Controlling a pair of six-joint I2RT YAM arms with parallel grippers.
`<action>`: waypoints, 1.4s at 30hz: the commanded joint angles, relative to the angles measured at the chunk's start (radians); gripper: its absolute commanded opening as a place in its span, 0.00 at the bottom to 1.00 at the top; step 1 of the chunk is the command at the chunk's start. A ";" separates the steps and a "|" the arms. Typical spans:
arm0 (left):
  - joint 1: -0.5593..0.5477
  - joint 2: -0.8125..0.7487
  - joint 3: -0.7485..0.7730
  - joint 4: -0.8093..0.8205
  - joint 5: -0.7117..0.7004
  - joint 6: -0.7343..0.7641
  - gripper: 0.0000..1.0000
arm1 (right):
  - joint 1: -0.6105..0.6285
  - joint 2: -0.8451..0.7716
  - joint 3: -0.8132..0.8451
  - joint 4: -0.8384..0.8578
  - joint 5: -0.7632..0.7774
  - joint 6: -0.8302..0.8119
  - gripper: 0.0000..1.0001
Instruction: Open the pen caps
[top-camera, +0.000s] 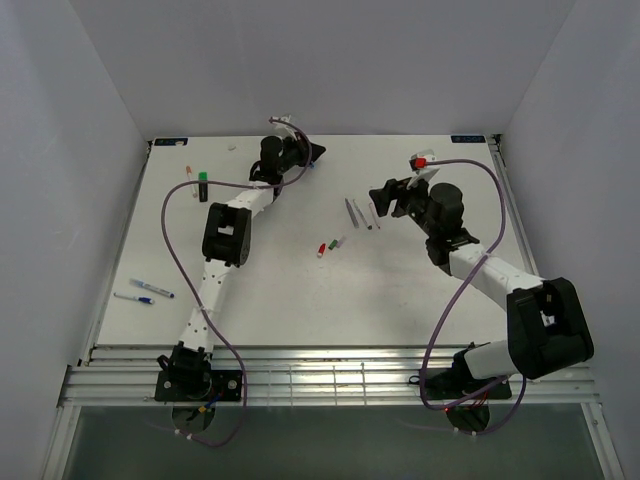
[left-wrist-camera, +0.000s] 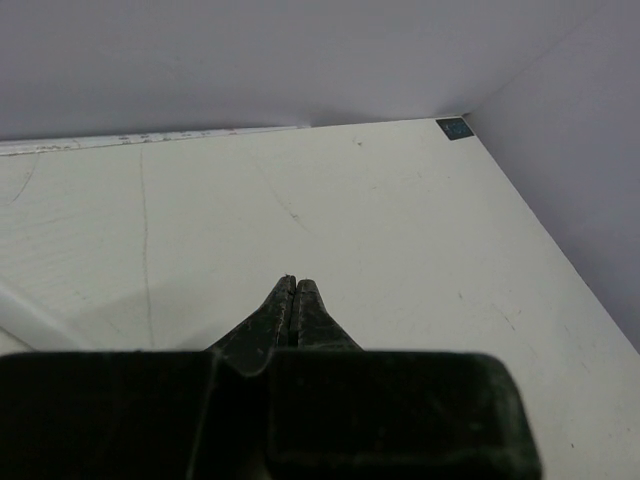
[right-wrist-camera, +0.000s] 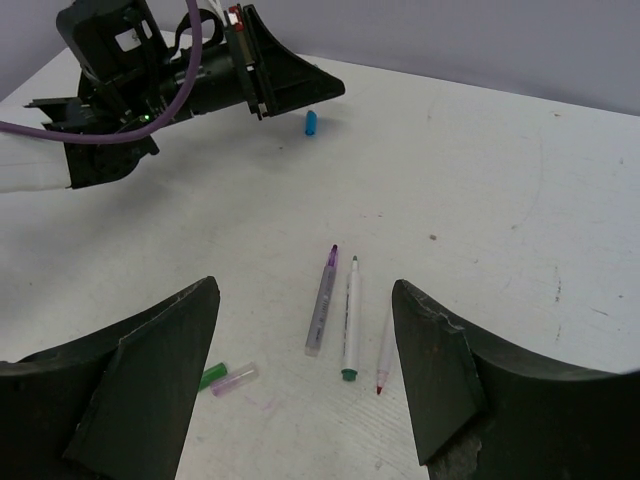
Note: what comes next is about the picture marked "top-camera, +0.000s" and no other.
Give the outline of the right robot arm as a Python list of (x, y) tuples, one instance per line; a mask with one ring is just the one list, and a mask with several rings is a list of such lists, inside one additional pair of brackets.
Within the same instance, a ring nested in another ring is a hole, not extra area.
[(390, 179), (369, 196), (379, 216), (410, 218), (427, 236), (432, 263), (473, 286), (506, 314), (501, 341), (470, 344), (439, 374), (419, 374), (426, 396), (474, 397), (497, 378), (535, 380), (591, 359), (591, 338), (576, 288), (545, 280), (493, 256), (463, 225), (463, 195), (449, 183)]

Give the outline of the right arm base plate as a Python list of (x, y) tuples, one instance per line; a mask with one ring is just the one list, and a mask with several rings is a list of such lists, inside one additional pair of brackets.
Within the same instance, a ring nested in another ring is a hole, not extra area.
[[(448, 369), (429, 369), (426, 378), (420, 382), (417, 374), (411, 375), (407, 383), (413, 386), (422, 385), (429, 400), (456, 400), (489, 385), (493, 378), (483, 380), (459, 380)], [(485, 392), (488, 400), (508, 400), (512, 398), (509, 381), (495, 385)], [(476, 394), (482, 397), (485, 393)]]

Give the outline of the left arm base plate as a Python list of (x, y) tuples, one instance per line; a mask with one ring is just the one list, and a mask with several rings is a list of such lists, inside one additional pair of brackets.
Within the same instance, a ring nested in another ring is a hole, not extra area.
[(158, 374), (154, 400), (158, 402), (202, 402), (216, 399), (239, 402), (243, 379), (240, 370), (210, 370), (199, 380), (179, 378), (177, 374)]

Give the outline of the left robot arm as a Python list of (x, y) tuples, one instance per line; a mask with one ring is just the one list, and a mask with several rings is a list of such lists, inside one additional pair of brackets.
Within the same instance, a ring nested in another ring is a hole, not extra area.
[(267, 136), (260, 142), (260, 158), (236, 197), (209, 206), (201, 252), (203, 275), (196, 306), (171, 356), (161, 368), (177, 373), (178, 388), (190, 399), (205, 397), (212, 387), (207, 354), (212, 349), (214, 317), (221, 310), (231, 274), (248, 260), (252, 220), (279, 197), (285, 174), (294, 167), (309, 168), (326, 152), (300, 134)]

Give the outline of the red capped white marker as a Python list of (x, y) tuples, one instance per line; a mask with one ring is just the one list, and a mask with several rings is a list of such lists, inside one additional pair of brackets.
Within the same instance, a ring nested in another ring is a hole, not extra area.
[(379, 217), (377, 215), (375, 206), (374, 206), (374, 204), (372, 202), (369, 202), (369, 210), (371, 212), (371, 216), (372, 216), (372, 220), (373, 220), (374, 225), (376, 226), (376, 228), (378, 230), (380, 230), (381, 226), (380, 226), (380, 223), (379, 223)]

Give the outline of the purple highlighter pen body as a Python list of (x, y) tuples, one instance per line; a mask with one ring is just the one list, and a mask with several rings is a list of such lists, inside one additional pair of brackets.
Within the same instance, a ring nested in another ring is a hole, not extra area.
[(346, 206), (346, 209), (347, 209), (347, 212), (348, 212), (348, 215), (349, 215), (349, 218), (350, 218), (350, 220), (352, 222), (353, 227), (355, 229), (358, 229), (360, 227), (360, 224), (359, 224), (359, 221), (358, 221), (358, 218), (356, 216), (356, 213), (355, 213), (355, 210), (354, 210), (354, 207), (353, 207), (352, 203), (347, 198), (344, 199), (344, 202), (345, 202), (345, 206)]

